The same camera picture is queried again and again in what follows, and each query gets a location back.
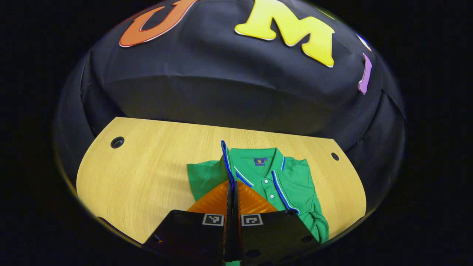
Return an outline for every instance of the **table surface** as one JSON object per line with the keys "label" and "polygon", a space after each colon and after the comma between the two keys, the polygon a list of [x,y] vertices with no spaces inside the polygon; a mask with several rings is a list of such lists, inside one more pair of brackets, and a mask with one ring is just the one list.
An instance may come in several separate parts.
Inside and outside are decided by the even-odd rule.
{"label": "table surface", "polygon": [[[113,149],[118,136],[124,143]],[[171,210],[195,203],[186,165],[219,160],[221,140],[229,148],[277,147],[284,156],[307,159],[330,238],[365,215],[360,178],[332,139],[123,117],[115,118],[84,155],[78,197],[95,216],[144,243]]]}

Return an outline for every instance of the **shirt logo patch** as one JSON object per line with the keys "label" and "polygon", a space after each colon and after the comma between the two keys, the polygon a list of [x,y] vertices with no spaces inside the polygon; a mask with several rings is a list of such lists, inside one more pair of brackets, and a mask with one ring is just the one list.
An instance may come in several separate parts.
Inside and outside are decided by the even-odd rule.
{"label": "shirt logo patch", "polygon": [[268,161],[268,158],[255,158],[254,165],[255,166],[264,166],[264,162]]}

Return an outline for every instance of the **yellow letter m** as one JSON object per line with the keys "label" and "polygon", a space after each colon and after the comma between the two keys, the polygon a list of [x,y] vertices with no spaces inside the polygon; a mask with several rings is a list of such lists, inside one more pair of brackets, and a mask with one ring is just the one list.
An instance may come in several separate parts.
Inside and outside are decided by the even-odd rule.
{"label": "yellow letter m", "polygon": [[296,45],[307,34],[309,41],[302,44],[304,53],[320,63],[333,67],[332,34],[334,30],[315,17],[299,20],[283,3],[277,0],[254,0],[253,10],[244,24],[235,26],[238,34],[263,40],[274,40],[272,19],[276,21],[282,39],[288,46]]}

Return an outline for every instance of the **orange letter u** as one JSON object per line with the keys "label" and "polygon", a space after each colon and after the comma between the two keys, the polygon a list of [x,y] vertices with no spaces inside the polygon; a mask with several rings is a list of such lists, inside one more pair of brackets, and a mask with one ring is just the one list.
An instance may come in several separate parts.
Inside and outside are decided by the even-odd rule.
{"label": "orange letter u", "polygon": [[130,47],[137,44],[141,44],[152,39],[161,36],[181,21],[183,16],[189,10],[192,4],[198,0],[180,0],[173,4],[175,6],[173,10],[168,14],[168,16],[157,26],[147,30],[141,30],[146,21],[156,12],[160,11],[164,7],[158,7],[151,11],[144,13],[143,15],[135,18],[133,23],[128,27],[128,29],[123,33],[120,39],[120,46]]}

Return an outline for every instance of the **folded shirt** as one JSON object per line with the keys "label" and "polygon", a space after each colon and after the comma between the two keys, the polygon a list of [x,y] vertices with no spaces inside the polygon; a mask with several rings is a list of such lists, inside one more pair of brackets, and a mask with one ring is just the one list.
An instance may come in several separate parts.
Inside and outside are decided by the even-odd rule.
{"label": "folded shirt", "polygon": [[285,157],[277,148],[229,149],[224,141],[221,146],[220,160],[187,165],[196,201],[226,180],[232,187],[240,180],[278,211],[294,210],[319,243],[328,240],[328,223],[307,160]]}

